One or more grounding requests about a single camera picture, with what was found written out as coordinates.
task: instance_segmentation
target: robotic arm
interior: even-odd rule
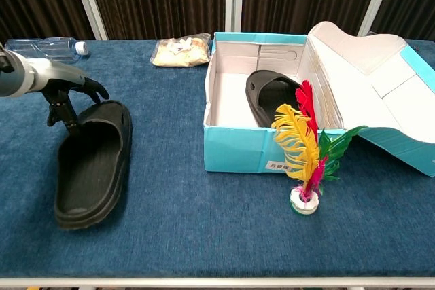
[[[106,89],[81,69],[48,59],[24,58],[0,43],[0,97],[41,92],[50,104],[47,125],[62,120],[72,135],[78,135],[80,126],[69,100],[70,90],[87,94],[95,103],[100,103],[98,94],[109,98]]]

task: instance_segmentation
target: table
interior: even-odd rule
[[[435,67],[435,43],[410,44]],[[0,99],[0,286],[435,286],[433,179],[356,138],[316,214],[297,215],[285,175],[204,171],[205,65],[154,67],[155,41],[88,45],[77,66],[133,118],[128,183],[103,223],[60,230],[66,131],[41,94]]]

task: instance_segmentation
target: plastic bag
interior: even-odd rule
[[[210,61],[210,34],[201,33],[160,40],[150,58],[156,66],[191,67]]]

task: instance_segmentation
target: black slipper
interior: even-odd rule
[[[122,103],[105,101],[78,117],[82,134],[68,136],[58,153],[54,207],[65,229],[87,228],[115,207],[130,166],[133,125]]]
[[[254,71],[246,81],[246,97],[259,127],[271,127],[277,108],[286,103],[299,108],[296,89],[300,85],[274,71]]]

